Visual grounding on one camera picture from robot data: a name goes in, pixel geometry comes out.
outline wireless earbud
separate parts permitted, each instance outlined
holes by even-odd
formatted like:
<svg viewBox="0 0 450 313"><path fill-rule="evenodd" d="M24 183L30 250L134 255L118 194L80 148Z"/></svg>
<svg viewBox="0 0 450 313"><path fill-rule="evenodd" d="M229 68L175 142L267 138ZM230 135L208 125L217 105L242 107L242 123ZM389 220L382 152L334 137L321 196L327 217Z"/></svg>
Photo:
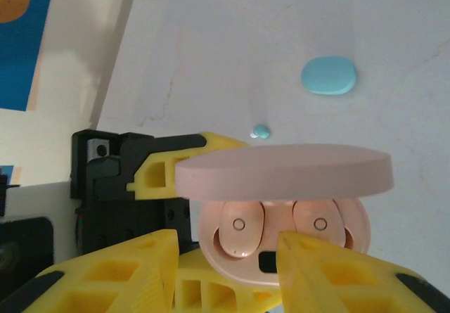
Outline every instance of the wireless earbud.
<svg viewBox="0 0 450 313"><path fill-rule="evenodd" d="M219 220L219 242L225 253L244 258L258 249L264 228L260 202L226 202Z"/></svg>
<svg viewBox="0 0 450 313"><path fill-rule="evenodd" d="M334 203L345 225L345 247L367 253L371 243L371 223L363 204L358 198L336 199Z"/></svg>
<svg viewBox="0 0 450 313"><path fill-rule="evenodd" d="M297 232L345 246L345 226L332 200L298 201L292 211Z"/></svg>

